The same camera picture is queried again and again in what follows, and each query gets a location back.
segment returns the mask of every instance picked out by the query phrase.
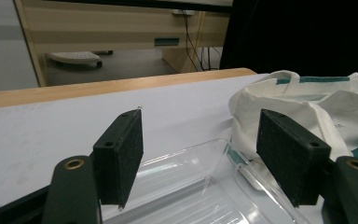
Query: gray wall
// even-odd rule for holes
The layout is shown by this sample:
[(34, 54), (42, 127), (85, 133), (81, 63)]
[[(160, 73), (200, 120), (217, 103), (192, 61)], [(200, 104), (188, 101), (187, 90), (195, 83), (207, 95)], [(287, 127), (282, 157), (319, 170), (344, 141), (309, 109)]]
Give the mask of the gray wall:
[(0, 0), (0, 91), (38, 87), (12, 0)]

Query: clear plastic box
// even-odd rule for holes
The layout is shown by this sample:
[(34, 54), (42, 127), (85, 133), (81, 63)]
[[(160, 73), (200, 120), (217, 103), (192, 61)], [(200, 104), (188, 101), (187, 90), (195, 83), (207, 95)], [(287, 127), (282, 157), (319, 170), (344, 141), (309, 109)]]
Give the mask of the clear plastic box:
[[(253, 188), (251, 175), (264, 190)], [(143, 162), (126, 207), (103, 206), (104, 223), (308, 223), (226, 140)]]

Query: white tote bag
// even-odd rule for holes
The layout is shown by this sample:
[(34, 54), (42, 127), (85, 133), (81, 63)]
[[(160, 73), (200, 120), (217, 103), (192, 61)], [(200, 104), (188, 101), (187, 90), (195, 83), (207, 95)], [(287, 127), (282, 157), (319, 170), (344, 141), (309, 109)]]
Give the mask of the white tote bag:
[(324, 140), (332, 148), (332, 161), (340, 156), (358, 157), (357, 73), (300, 77), (290, 71), (275, 72), (235, 93), (228, 106), (233, 116), (232, 145), (271, 184), (276, 185), (255, 148), (261, 109), (282, 113)]

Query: black monitor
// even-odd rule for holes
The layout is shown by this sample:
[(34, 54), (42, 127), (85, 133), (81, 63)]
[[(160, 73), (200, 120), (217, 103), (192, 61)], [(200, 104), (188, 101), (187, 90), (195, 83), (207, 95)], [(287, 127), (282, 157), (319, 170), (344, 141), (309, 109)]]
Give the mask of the black monitor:
[(358, 0), (234, 0), (220, 69), (358, 72)]

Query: wooden table edge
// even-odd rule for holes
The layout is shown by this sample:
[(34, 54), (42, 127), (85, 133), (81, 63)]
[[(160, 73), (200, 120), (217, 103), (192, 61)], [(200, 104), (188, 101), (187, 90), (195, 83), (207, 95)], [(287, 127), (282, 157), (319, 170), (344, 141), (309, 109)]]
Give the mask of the wooden table edge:
[(10, 105), (26, 105), (111, 92), (133, 91), (249, 75), (255, 75), (255, 72), (247, 68), (235, 68), (227, 70), (184, 73), (158, 77), (138, 77), (15, 91), (0, 91), (0, 107)]

